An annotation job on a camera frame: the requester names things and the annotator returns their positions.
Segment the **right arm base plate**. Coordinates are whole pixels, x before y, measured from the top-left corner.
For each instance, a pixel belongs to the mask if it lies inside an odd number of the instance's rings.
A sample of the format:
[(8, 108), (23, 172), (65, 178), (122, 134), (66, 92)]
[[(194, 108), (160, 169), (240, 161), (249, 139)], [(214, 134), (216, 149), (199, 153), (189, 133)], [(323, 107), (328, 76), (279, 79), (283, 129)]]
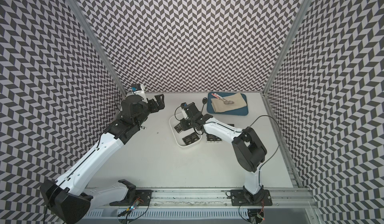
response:
[(230, 198), (232, 206), (265, 206), (270, 207), (273, 205), (272, 197), (269, 190), (261, 189), (256, 194), (251, 194), (247, 190), (235, 189), (230, 190)]

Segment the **white plastic storage box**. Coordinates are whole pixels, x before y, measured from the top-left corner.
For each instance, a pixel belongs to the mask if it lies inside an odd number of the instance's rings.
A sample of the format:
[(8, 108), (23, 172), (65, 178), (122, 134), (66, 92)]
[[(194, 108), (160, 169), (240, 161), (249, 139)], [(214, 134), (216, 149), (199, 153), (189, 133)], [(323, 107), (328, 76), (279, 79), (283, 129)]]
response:
[(174, 126), (176, 126), (178, 123), (180, 123), (180, 120), (182, 118), (184, 118), (184, 117), (183, 117), (183, 114), (181, 112), (176, 113), (175, 116), (170, 117), (169, 125), (170, 125), (171, 131), (173, 133), (174, 139), (176, 141), (176, 144), (182, 149), (190, 149), (190, 148), (196, 146), (197, 144), (199, 144), (203, 137), (200, 136), (200, 140), (198, 142), (194, 142), (188, 146), (185, 146), (185, 143), (183, 142), (182, 138), (189, 136), (192, 133), (194, 133), (194, 129), (189, 129), (187, 131), (182, 131), (181, 133), (177, 133), (176, 130), (174, 129)]

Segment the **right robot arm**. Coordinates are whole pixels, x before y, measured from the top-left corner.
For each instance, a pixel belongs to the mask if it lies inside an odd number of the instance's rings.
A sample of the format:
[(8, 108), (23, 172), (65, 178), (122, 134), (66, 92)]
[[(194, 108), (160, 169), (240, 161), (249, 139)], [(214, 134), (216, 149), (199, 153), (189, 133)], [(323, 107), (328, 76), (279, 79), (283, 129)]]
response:
[(182, 122), (188, 124), (195, 131), (214, 135), (232, 144), (238, 163), (246, 171), (243, 186), (246, 202), (251, 205), (262, 202), (266, 191), (261, 180), (261, 167), (265, 161), (267, 149), (255, 130), (251, 127), (235, 128), (219, 121), (210, 114), (204, 115), (198, 110), (194, 102), (182, 103), (181, 109), (184, 116)]

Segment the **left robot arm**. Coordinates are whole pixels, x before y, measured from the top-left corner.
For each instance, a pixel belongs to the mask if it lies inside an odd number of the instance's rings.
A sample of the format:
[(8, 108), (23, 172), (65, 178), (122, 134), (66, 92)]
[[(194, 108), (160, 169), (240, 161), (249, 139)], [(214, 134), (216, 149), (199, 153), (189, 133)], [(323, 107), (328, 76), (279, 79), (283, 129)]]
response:
[(136, 186), (122, 179), (104, 188), (87, 188), (87, 184), (104, 163), (140, 131), (151, 113), (165, 108), (164, 95), (147, 99), (143, 91), (127, 96), (118, 117), (103, 131), (96, 144), (68, 171), (40, 186), (44, 211), (51, 211), (66, 224), (75, 224), (87, 212), (107, 204), (139, 203)]

